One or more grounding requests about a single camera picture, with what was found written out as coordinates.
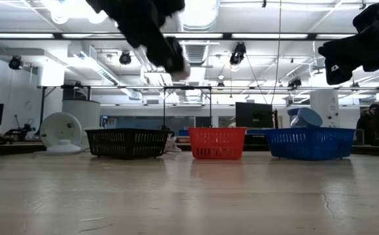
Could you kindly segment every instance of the metal frame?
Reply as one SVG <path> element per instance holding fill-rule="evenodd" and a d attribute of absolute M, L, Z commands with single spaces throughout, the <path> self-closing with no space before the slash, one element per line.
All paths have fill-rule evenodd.
<path fill-rule="evenodd" d="M 63 87 L 63 86 L 53 86 L 53 87 L 48 87 L 48 86 L 38 86 L 37 88 L 41 88 L 41 109 L 40 109 L 40 126 L 43 123 L 43 116 L 44 116 L 44 105 L 45 105 L 45 100 L 46 97 L 51 94 L 56 88 L 61 88 L 61 89 L 69 89 L 69 88 L 87 88 L 88 89 L 88 96 L 86 97 L 87 101 L 91 100 L 91 86 L 69 86 L 69 87 Z M 46 94 L 46 89 L 47 88 L 52 88 L 47 94 Z"/>
<path fill-rule="evenodd" d="M 212 87 L 210 86 L 165 86 L 163 87 L 163 126 L 166 127 L 166 90 L 168 89 L 180 89 L 182 91 L 189 91 L 194 89 L 207 89 L 210 91 L 210 127 L 212 127 Z"/>
<path fill-rule="evenodd" d="M 164 89 L 163 86 L 90 86 L 92 89 L 157 89 L 162 90 Z M 183 87 L 183 89 L 187 89 L 188 86 L 171 86 L 171 89 L 179 89 L 178 87 Z M 359 91 L 359 90 L 370 90 L 370 91 L 379 91 L 379 87 L 306 87 L 306 86 L 300 86 L 300 87 L 273 87 L 273 86 L 233 86 L 233 87 L 218 87 L 218 86 L 201 86 L 201 88 L 196 89 L 217 89 L 217 90 L 224 90 L 224 89 L 232 89 L 232 90 L 258 90 L 258 91 L 265 91 L 265 90 L 276 90 L 276 91 L 305 91 L 305 90 L 339 90 L 339 91 Z"/>
<path fill-rule="evenodd" d="M 174 35 L 178 40 L 209 40 L 209 41 L 328 41 L 337 38 L 349 37 L 354 33 L 279 33 L 279 32 L 260 32 L 260 33 L 231 33 L 231 32 L 208 32 L 208 33 L 194 33 L 198 37 L 191 37 L 192 33 L 164 33 L 164 35 Z M 209 35 L 221 35 L 220 37 L 210 37 Z M 281 37 L 270 37 L 269 35 L 279 35 Z M 296 37 L 295 35 L 306 35 L 305 37 Z M 72 33 L 59 33 L 59 32 L 0 32 L 0 40 L 126 40 L 121 33 L 116 32 L 72 32 Z"/>

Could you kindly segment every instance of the fluorescent light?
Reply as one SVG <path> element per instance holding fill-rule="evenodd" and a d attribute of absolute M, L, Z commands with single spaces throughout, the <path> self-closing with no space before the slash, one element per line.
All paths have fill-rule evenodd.
<path fill-rule="evenodd" d="M 296 101 L 296 102 L 294 102 L 294 103 L 295 103 L 295 104 L 301 104 L 302 102 L 308 101 L 309 99 L 310 99 L 310 97 L 309 97 L 309 98 L 302 99 L 301 101 Z"/>
<path fill-rule="evenodd" d="M 144 104 L 119 104 L 118 106 L 144 106 Z"/>
<path fill-rule="evenodd" d="M 354 35 L 349 34 L 339 34 L 339 35 L 317 35 L 317 39 L 343 39 L 346 37 L 352 37 Z"/>
<path fill-rule="evenodd" d="M 165 37 L 176 37 L 177 39 L 220 39 L 222 33 L 164 33 Z"/>
<path fill-rule="evenodd" d="M 161 86 L 126 86 L 129 89 L 163 89 Z"/>
<path fill-rule="evenodd" d="M 91 86 L 92 89 L 117 89 L 117 86 Z"/>
<path fill-rule="evenodd" d="M 349 95 L 344 95 L 342 97 L 339 97 L 340 99 L 343 99 L 343 98 L 346 98 L 346 97 L 349 97 L 349 96 L 353 96 L 353 95 L 358 95 L 358 94 L 361 94 L 361 93 L 364 93 L 364 92 L 368 92 L 369 90 L 361 90 L 361 91 L 354 91 L 352 94 L 349 94 Z"/>
<path fill-rule="evenodd" d="M 181 45 L 188 46 L 219 46 L 220 42 L 180 42 Z"/>
<path fill-rule="evenodd" d="M 214 87 L 211 87 L 211 89 L 249 89 L 249 87 L 218 87 L 218 86 L 214 86 Z"/>
<path fill-rule="evenodd" d="M 234 3 L 220 3 L 220 7 L 227 7 L 227 8 L 254 8 L 254 7 L 261 7 L 262 8 L 262 2 L 234 2 Z M 339 7 L 339 6 L 333 6 L 333 7 L 298 7 L 298 6 L 281 6 L 282 10 L 292 10 L 292 11 L 305 11 L 305 12 L 323 12 L 323 11 L 336 11 L 336 10 L 355 10 L 359 9 L 360 5 L 355 6 L 346 6 L 346 7 Z M 267 8 L 273 8 L 273 9 L 279 9 L 279 5 L 277 4 L 268 4 Z"/>
<path fill-rule="evenodd" d="M 307 34 L 295 34 L 295 33 L 282 33 L 281 39 L 305 39 Z M 278 39 L 280 37 L 278 33 L 233 33 L 231 35 L 234 39 Z"/>
<path fill-rule="evenodd" d="M 0 33 L 0 39 L 53 39 L 51 33 Z"/>
<path fill-rule="evenodd" d="M 124 35 L 118 33 L 63 33 L 66 39 L 124 39 Z"/>

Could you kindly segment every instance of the white round object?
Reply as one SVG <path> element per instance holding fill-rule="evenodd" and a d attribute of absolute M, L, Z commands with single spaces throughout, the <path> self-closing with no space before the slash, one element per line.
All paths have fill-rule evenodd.
<path fill-rule="evenodd" d="M 49 148 L 59 144 L 59 140 L 69 140 L 73 145 L 79 145 L 82 138 L 82 127 L 71 114 L 57 112 L 50 114 L 41 124 L 41 142 Z"/>
<path fill-rule="evenodd" d="M 71 144 L 70 140 L 59 140 L 58 144 L 47 148 L 48 152 L 53 153 L 75 153 L 81 150 L 80 147 Z"/>
<path fill-rule="evenodd" d="M 99 127 L 101 104 L 98 102 L 64 100 L 61 111 L 76 117 L 83 129 Z"/>

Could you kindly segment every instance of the blue basket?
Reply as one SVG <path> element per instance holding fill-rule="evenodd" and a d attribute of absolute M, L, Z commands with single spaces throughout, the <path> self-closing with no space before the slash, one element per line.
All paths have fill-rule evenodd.
<path fill-rule="evenodd" d="M 303 127 L 264 130 L 274 157 L 307 161 L 349 157 L 355 129 Z"/>
<path fill-rule="evenodd" d="M 179 130 L 178 136 L 190 136 L 188 130 Z"/>

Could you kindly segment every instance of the cable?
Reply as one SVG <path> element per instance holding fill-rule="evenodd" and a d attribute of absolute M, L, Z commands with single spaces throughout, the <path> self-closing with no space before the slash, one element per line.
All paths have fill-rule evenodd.
<path fill-rule="evenodd" d="M 268 104 L 267 99 L 265 98 L 265 95 L 262 92 L 261 86 L 259 85 L 259 82 L 257 82 L 257 78 L 256 78 L 256 75 L 255 75 L 254 69 L 252 68 L 252 65 L 250 64 L 249 56 L 248 56 L 247 53 L 245 53 L 245 54 L 246 54 L 246 58 L 247 58 L 248 63 L 249 63 L 250 70 L 252 71 L 252 74 L 254 75 L 254 78 L 255 78 L 255 81 L 256 81 L 256 85 L 259 87 L 259 91 L 262 94 L 262 97 L 263 97 L 263 100 L 265 101 L 265 104 Z"/>
<path fill-rule="evenodd" d="M 278 53 L 276 55 L 276 72 L 275 72 L 275 85 L 272 93 L 271 105 L 274 102 L 276 84 L 278 83 L 278 67 L 280 64 L 280 46 L 281 46 L 281 19 L 282 19 L 282 0 L 280 0 L 280 22 L 278 26 Z"/>

